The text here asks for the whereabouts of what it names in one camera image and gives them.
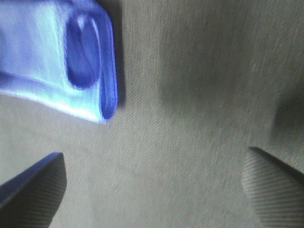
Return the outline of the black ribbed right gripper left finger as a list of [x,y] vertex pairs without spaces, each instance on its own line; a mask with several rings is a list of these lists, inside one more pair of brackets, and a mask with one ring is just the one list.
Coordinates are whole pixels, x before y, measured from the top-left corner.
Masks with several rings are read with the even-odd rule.
[[0,186],[2,228],[48,228],[67,187],[64,156],[54,152]]

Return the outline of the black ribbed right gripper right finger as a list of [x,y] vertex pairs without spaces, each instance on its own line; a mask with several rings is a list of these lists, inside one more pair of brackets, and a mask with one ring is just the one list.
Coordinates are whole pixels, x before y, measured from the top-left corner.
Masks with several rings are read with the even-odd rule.
[[250,147],[242,186],[264,228],[304,226],[304,174],[268,152]]

